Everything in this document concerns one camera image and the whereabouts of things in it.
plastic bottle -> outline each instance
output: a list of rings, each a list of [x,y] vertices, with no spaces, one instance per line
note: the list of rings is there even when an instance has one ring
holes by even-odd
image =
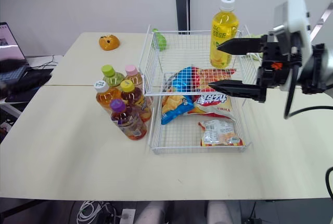
[[[110,103],[113,99],[121,99],[121,91],[117,88],[110,87],[105,81],[99,80],[94,84],[97,91],[96,100],[97,102],[109,113],[112,110],[110,108]]]
[[[229,65],[232,56],[226,52],[216,49],[216,47],[235,37],[238,28],[238,19],[234,15],[235,0],[221,0],[220,12],[212,21],[212,36],[210,44],[210,63],[216,68],[225,68]]]
[[[139,140],[147,133],[147,127],[132,107],[126,106],[121,99],[111,102],[111,120],[132,140]]]
[[[103,80],[108,83],[110,87],[117,87],[124,80],[125,76],[120,72],[116,72],[114,68],[109,65],[102,66],[102,73],[104,74]]]
[[[137,107],[142,121],[148,121],[151,117],[151,110],[142,91],[138,87],[135,87],[130,80],[124,80],[120,86],[122,89],[121,98],[127,105]]]
[[[125,80],[130,80],[133,82],[135,87],[138,87],[139,89],[143,90],[143,80],[141,77],[141,74],[137,71],[136,67],[132,64],[129,64],[125,67],[126,71],[126,78]],[[153,103],[153,97],[145,97],[147,100],[147,104],[150,107]]]

green bottle cap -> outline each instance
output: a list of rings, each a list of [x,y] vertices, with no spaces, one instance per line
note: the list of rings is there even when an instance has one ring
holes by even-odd
[[[102,70],[102,73],[104,74],[104,76],[106,76],[106,77],[112,77],[116,73],[114,71],[114,68],[109,64],[103,65],[101,70]]]

wire basket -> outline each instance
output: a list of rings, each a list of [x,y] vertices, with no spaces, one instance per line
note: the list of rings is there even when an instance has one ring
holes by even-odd
[[[161,125],[162,97],[158,97],[157,106],[153,109],[149,146],[155,154],[166,153],[204,153],[204,152],[243,152],[251,141],[247,129],[244,107],[246,100],[230,98],[236,135],[242,139],[243,146],[206,146],[200,145],[203,130],[198,125],[201,121],[212,120],[212,117],[193,114],[176,117],[166,125]]]
[[[202,95],[218,92],[203,91],[216,77],[241,80],[254,84],[257,73],[252,56],[232,56],[224,69],[214,68],[209,60],[211,31],[157,31],[148,33],[146,48],[140,60],[139,69],[144,74],[144,94],[161,95]],[[249,35],[247,28],[237,31],[237,37]],[[169,92],[173,76],[187,67],[211,69],[210,74],[201,79],[199,86],[191,85],[186,91]],[[191,83],[191,74],[185,74]]]
[[[243,146],[209,146],[202,147],[200,140],[203,135],[199,122],[212,120],[212,117],[193,114],[178,116],[166,125],[161,125],[162,96],[167,95],[202,95],[219,94],[217,91],[202,91],[213,77],[205,77],[203,87],[192,86],[186,91],[168,91],[172,77],[187,67],[212,69],[212,73],[228,75],[229,79],[241,80],[245,84],[255,84],[257,66],[253,55],[232,56],[224,70],[216,69],[210,64],[211,31],[157,31],[148,28],[147,36],[139,63],[144,75],[143,90],[145,96],[157,96],[153,108],[149,145],[156,154],[161,153],[194,153],[194,152],[242,152],[251,143],[247,130],[248,121],[244,114],[247,105],[245,99],[230,97],[236,135],[242,139]],[[237,31],[237,37],[249,35],[244,26]],[[191,74],[186,79],[192,83]]]

keyboard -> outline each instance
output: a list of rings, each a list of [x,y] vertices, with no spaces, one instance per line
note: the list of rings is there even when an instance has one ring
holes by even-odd
[[[7,84],[16,83],[20,80],[27,67],[28,66],[24,65],[16,70],[0,73],[0,80],[6,82]]]

chip bag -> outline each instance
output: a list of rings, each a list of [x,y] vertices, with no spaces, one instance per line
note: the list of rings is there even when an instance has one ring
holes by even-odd
[[[177,116],[193,109],[190,96],[172,95],[162,98],[162,124],[167,124]]]
[[[230,80],[236,69],[200,69],[192,67],[192,85],[196,91],[209,87],[209,83],[220,80]]]
[[[201,146],[243,146],[243,141],[236,135],[234,121],[214,119],[199,122],[204,131]]]
[[[192,67],[186,67],[172,75],[164,85],[163,91],[186,93],[191,91]],[[191,96],[171,95],[162,98],[162,124],[167,124],[184,112],[193,109]]]
[[[202,91],[214,91],[206,88]],[[234,118],[230,97],[225,94],[203,94],[193,96],[194,108],[184,115],[205,114],[215,117]]]

